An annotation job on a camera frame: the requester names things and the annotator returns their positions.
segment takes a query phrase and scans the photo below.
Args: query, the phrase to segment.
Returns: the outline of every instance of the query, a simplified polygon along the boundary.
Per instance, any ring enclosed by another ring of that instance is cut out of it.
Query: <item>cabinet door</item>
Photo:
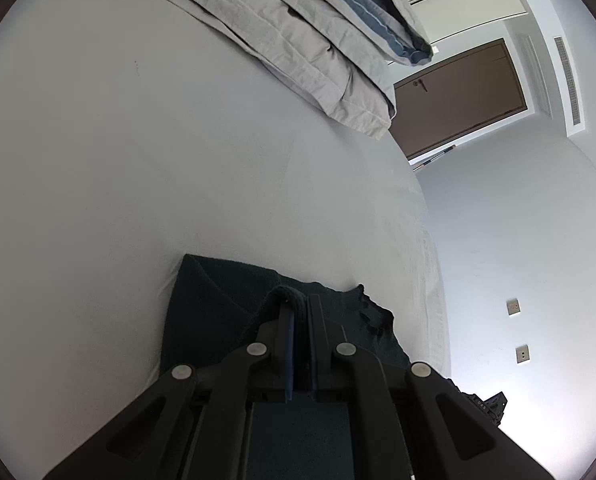
[[[413,9],[431,43],[525,12],[520,0],[420,0],[413,3]]]
[[[396,83],[396,102],[389,131],[409,158],[527,109],[504,40]]]

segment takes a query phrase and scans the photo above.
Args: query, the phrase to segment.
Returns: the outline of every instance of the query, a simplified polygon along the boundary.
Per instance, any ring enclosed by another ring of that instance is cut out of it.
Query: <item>wooden door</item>
[[[390,131],[408,158],[527,109],[504,40],[434,64],[395,88]]]

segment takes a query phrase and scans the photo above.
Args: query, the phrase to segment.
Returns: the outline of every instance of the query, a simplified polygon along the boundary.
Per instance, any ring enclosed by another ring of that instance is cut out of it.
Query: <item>air vent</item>
[[[564,41],[561,36],[555,38],[556,47],[558,47],[558,54],[562,61],[562,68],[564,68],[564,75],[566,76],[566,85],[569,89],[569,99],[571,100],[571,114],[574,119],[574,124],[580,124],[580,105],[577,98],[577,90],[575,89],[574,73],[571,70],[571,62],[569,62],[569,55],[564,47]]]
[[[540,61],[538,61],[538,54],[536,54],[533,41],[528,34],[518,34],[518,43],[520,50],[527,62],[527,75],[530,79],[531,87],[535,90],[535,99],[538,108],[546,115],[551,117],[551,103],[548,100],[548,92],[546,91],[546,83],[542,69],[540,68]]]

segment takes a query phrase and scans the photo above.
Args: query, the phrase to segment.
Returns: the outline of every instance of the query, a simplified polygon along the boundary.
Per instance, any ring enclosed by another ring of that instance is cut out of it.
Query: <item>electrical outlet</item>
[[[529,345],[518,346],[515,349],[515,359],[520,363],[524,363],[529,360]]]
[[[517,314],[520,311],[520,302],[517,299],[506,302],[506,309],[509,311],[509,316]]]

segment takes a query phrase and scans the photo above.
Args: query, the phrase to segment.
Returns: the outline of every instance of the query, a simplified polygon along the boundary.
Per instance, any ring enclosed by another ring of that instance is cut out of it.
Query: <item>bed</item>
[[[0,458],[40,479],[153,381],[185,253],[362,283],[449,374],[427,210],[393,139],[327,118],[165,0],[0,24]]]

